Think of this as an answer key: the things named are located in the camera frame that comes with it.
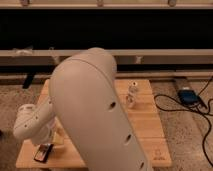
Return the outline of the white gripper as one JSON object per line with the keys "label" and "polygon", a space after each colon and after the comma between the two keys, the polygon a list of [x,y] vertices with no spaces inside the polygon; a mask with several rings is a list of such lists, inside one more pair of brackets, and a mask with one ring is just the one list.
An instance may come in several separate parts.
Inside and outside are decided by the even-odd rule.
{"label": "white gripper", "polygon": [[63,136],[60,134],[60,129],[57,122],[55,120],[51,120],[48,123],[48,128],[50,129],[49,142],[54,145],[63,145],[64,139]]}

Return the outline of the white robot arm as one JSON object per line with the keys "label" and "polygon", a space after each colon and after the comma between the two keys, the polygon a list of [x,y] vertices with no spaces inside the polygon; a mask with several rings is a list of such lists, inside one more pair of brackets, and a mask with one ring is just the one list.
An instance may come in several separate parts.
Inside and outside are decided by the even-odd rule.
{"label": "white robot arm", "polygon": [[61,62],[49,80],[49,96],[17,112],[13,134],[36,143],[50,140],[57,118],[89,171],[154,171],[115,89],[116,61],[90,48]]}

